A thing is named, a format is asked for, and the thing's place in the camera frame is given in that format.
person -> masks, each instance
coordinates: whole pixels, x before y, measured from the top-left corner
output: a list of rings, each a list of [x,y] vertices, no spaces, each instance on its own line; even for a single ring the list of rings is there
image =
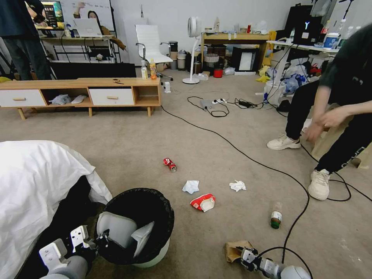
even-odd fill
[[[352,35],[326,68],[318,82],[299,87],[292,99],[286,135],[267,143],[273,150],[300,148],[300,133],[314,105],[312,122],[305,132],[307,141],[315,142],[322,131],[337,127],[353,115],[348,127],[320,158],[311,173],[309,194],[318,200],[329,195],[329,177],[346,166],[372,141],[372,24]],[[340,107],[326,112],[328,103]]]
[[[76,8],[76,10],[74,12],[74,18],[81,18],[81,16],[80,16],[80,10],[82,8],[84,8],[84,7],[85,7],[85,3],[83,3],[83,2],[79,2],[77,4],[77,8]],[[101,25],[100,20],[98,18],[98,15],[97,15],[97,13],[95,11],[91,11],[90,10],[88,12],[88,18],[93,18],[93,19],[96,19],[97,20],[97,23],[98,23],[98,26],[101,29],[102,35],[111,35],[110,30],[108,30],[105,26]],[[110,41],[113,42],[113,43],[115,43],[115,44],[117,44],[117,46],[119,48],[121,48],[122,50],[125,50],[126,49],[126,45],[123,44],[123,42],[121,40],[119,40],[117,37],[110,38]],[[92,53],[95,54],[96,50],[94,49],[94,47],[90,47],[90,48],[92,49]]]
[[[43,4],[39,0],[26,2],[37,14],[34,21],[41,22]],[[30,63],[38,79],[51,79],[38,32],[24,0],[0,1],[0,37],[4,40],[22,80],[32,80]]]

white drawer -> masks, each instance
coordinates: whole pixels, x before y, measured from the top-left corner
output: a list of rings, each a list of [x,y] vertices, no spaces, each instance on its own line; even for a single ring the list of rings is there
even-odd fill
[[[38,89],[0,90],[0,107],[46,106]]]
[[[94,105],[134,105],[132,88],[89,88]]]

green bottle cap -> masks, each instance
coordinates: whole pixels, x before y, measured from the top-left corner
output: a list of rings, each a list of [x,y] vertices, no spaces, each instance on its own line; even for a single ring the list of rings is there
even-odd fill
[[[280,223],[276,222],[276,221],[271,221],[271,227],[274,228],[274,229],[278,229],[280,226]]]

woman on screen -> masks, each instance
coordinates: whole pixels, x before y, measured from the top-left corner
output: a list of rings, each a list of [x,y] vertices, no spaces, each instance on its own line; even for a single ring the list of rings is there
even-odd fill
[[[76,8],[76,10],[74,12],[74,18],[80,18],[80,10],[82,8],[84,8],[84,7],[85,7],[85,3],[83,3],[83,2],[79,2],[77,4],[77,8]],[[100,20],[99,20],[98,15],[97,15],[97,13],[95,11],[89,11],[88,12],[88,18],[97,19],[97,23],[98,23],[98,26],[101,29],[102,35],[111,35],[110,31],[105,26],[102,26],[100,24]],[[117,46],[119,48],[121,48],[122,50],[125,50],[126,49],[125,44],[123,44],[123,42],[121,40],[119,40],[117,37],[112,37],[110,39],[110,41],[112,41],[113,43],[117,44]]]

wooden tv cabinet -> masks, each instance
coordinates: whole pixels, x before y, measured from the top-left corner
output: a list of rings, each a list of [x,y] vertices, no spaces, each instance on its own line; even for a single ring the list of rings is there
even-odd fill
[[[79,104],[52,105],[49,100],[60,94],[71,99],[85,94]],[[92,117],[93,107],[147,107],[150,117],[161,105],[160,78],[80,78],[74,80],[8,81],[0,84],[0,107],[22,108],[86,107]]]

